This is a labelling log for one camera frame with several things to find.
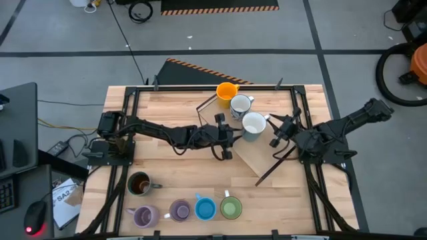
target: lavender mug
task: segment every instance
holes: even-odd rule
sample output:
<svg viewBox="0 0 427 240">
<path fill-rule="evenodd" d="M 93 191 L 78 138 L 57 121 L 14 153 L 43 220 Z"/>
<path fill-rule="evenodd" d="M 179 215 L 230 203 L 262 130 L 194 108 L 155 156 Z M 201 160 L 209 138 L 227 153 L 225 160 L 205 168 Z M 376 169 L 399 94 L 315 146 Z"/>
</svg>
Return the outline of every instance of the lavender mug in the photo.
<svg viewBox="0 0 427 240">
<path fill-rule="evenodd" d="M 159 221 L 159 210 L 154 206 L 145 205 L 137 209 L 127 208 L 126 211 L 133 215 L 133 222 L 139 228 L 155 227 Z"/>
</svg>

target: yellow cable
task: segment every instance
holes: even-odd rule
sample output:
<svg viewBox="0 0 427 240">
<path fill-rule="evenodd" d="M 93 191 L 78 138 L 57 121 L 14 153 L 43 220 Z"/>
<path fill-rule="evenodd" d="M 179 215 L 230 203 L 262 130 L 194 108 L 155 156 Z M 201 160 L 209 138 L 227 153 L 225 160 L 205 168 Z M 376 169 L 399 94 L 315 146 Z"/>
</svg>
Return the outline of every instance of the yellow cable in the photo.
<svg viewBox="0 0 427 240">
<path fill-rule="evenodd" d="M 44 123 L 44 124 L 48 125 L 49 127 L 58 128 L 58 129 L 96 130 L 96 129 L 94 129 L 94 128 L 68 127 L 68 126 L 56 126 L 56 125 L 50 124 L 50 123 L 48 123 L 48 122 L 46 122 L 46 121 L 44 121 L 44 120 L 42 120 L 42 119 L 40 119 L 40 118 L 37 118 L 37 119 L 38 119 L 40 122 L 42 122 L 42 123 Z"/>
</svg>

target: white paper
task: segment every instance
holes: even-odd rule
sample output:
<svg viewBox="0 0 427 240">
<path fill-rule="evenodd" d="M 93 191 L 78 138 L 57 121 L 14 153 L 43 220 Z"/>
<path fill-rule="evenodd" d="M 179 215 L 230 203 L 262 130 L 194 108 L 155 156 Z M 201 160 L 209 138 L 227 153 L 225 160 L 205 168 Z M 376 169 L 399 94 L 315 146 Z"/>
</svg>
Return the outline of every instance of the white paper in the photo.
<svg viewBox="0 0 427 240">
<path fill-rule="evenodd" d="M 74 184 L 73 180 L 68 179 L 60 186 L 56 187 L 58 189 L 62 186 L 68 186 Z M 58 228 L 62 228 L 66 225 L 70 220 L 74 219 L 80 213 L 81 203 L 75 206 L 71 206 L 66 203 L 65 200 L 78 188 L 77 185 L 63 187 L 58 190 L 53 190 L 52 200 L 53 200 L 53 218 L 58 226 Z"/>
</svg>

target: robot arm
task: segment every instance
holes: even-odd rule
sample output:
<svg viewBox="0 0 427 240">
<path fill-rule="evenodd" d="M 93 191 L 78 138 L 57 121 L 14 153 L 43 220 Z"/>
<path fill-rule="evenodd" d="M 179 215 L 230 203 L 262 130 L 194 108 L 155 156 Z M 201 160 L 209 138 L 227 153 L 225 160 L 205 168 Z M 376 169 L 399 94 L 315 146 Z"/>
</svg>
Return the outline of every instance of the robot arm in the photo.
<svg viewBox="0 0 427 240">
<path fill-rule="evenodd" d="M 233 137 L 233 132 L 239 129 L 234 129 L 228 124 L 223 124 L 225 120 L 224 114 L 215 116 L 218 126 L 203 125 L 197 127 L 196 125 L 189 125 L 185 127 L 166 127 L 156 123 L 149 122 L 138 117 L 127 117 L 122 112 L 106 112 L 101 116 L 97 133 L 102 138 L 117 139 L 122 138 L 129 134 L 142 134 L 149 137 L 164 140 L 168 142 L 173 148 L 182 149 L 203 149 L 211 147 L 214 156 L 219 160 L 231 159 L 232 152 L 228 149 L 233 146 L 233 143 L 240 137 Z M 119 128 L 118 123 L 124 122 L 123 127 Z M 214 146 L 221 146 L 222 158 L 215 154 Z"/>
<path fill-rule="evenodd" d="M 280 127 L 269 122 L 274 129 L 276 139 L 270 145 L 277 147 L 280 139 L 292 140 L 300 153 L 300 161 L 308 163 L 343 163 L 344 160 L 357 154 L 348 149 L 346 134 L 358 129 L 367 123 L 387 121 L 391 118 L 393 109 L 383 101 L 371 99 L 363 108 L 337 120 L 330 120 L 313 126 L 312 129 L 304 129 L 294 123 L 301 113 L 297 109 L 294 116 L 280 117 L 271 115 L 283 121 Z"/>
</svg>

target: green mug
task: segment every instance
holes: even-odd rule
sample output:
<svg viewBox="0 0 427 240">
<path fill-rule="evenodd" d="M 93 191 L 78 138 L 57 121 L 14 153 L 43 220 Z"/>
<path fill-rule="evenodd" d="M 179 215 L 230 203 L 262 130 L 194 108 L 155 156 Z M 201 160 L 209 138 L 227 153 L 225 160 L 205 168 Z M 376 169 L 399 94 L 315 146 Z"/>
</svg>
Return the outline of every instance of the green mug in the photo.
<svg viewBox="0 0 427 240">
<path fill-rule="evenodd" d="M 162 188 L 160 184 L 154 184 L 147 173 L 134 173 L 127 181 L 127 190 L 137 196 L 144 196 L 153 188 Z"/>
<path fill-rule="evenodd" d="M 226 219 L 236 219 L 242 214 L 242 203 L 237 197 L 230 197 L 230 192 L 225 191 L 226 198 L 221 202 L 221 213 Z"/>
</svg>

